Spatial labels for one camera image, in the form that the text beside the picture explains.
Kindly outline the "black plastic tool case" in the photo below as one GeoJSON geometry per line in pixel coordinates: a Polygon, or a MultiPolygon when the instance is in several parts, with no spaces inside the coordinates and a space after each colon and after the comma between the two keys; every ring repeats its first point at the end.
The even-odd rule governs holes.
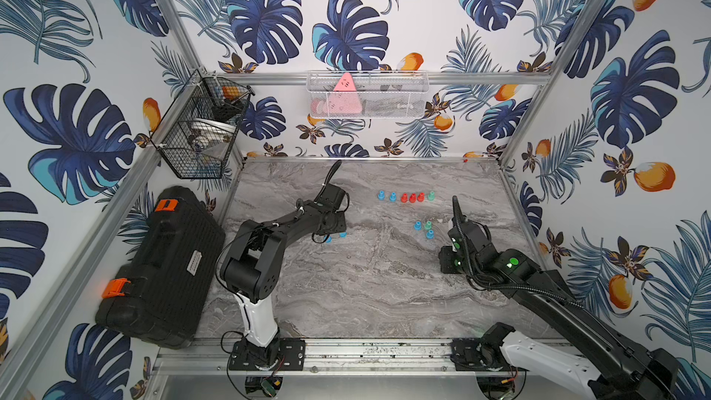
{"type": "Polygon", "coordinates": [[[103,294],[96,324],[157,346],[191,344],[214,280],[225,233],[188,188],[157,198],[133,260],[103,294]]]}

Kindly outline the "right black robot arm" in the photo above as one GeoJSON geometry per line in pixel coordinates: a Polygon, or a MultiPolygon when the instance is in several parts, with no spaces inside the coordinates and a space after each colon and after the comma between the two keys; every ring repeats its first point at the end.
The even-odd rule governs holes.
{"type": "Polygon", "coordinates": [[[525,254],[499,252],[484,224],[468,219],[452,199],[450,243],[439,260],[445,274],[459,274],[474,290],[498,292],[544,320],[579,355],[542,344],[497,322],[479,339],[453,345],[453,362],[466,369],[522,369],[586,399],[671,399],[680,363],[649,350],[602,322],[577,302],[560,274],[542,270],[525,254]]]}

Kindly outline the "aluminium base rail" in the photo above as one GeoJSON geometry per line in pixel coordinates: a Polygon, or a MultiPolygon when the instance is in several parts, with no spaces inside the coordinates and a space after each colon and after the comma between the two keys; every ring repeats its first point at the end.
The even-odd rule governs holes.
{"type": "Polygon", "coordinates": [[[599,372],[565,341],[516,338],[503,352],[504,363],[486,364],[470,346],[455,348],[451,339],[306,339],[295,356],[266,369],[235,363],[228,351],[233,340],[199,340],[183,350],[162,350],[157,375],[531,375],[591,376],[599,372]]]}

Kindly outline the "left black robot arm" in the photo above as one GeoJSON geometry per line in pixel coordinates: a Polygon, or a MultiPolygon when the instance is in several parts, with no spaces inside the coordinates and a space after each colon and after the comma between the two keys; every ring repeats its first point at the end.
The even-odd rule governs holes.
{"type": "Polygon", "coordinates": [[[242,338],[230,352],[229,370],[303,368],[306,344],[280,337],[272,293],[289,246],[305,237],[324,244],[346,233],[350,195],[331,182],[342,164],[342,160],[333,163],[314,198],[297,200],[292,212],[275,220],[246,220],[225,247],[216,267],[216,280],[233,294],[244,322],[242,338]]]}

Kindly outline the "clear mesh wall tray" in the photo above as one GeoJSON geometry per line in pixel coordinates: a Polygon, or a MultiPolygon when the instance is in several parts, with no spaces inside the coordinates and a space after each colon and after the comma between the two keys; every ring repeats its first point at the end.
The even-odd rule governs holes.
{"type": "Polygon", "coordinates": [[[424,113],[430,81],[417,71],[312,71],[307,74],[306,88],[311,96],[309,114],[317,119],[408,119],[424,113]],[[328,116],[327,94],[346,72],[354,78],[363,111],[359,115],[328,116]]]}

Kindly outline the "pink triangle card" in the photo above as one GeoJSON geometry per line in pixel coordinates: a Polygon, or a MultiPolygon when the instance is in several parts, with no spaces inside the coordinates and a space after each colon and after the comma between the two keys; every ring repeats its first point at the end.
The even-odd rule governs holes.
{"type": "Polygon", "coordinates": [[[363,105],[350,72],[344,73],[332,92],[327,94],[325,113],[328,116],[359,115],[363,105]]]}

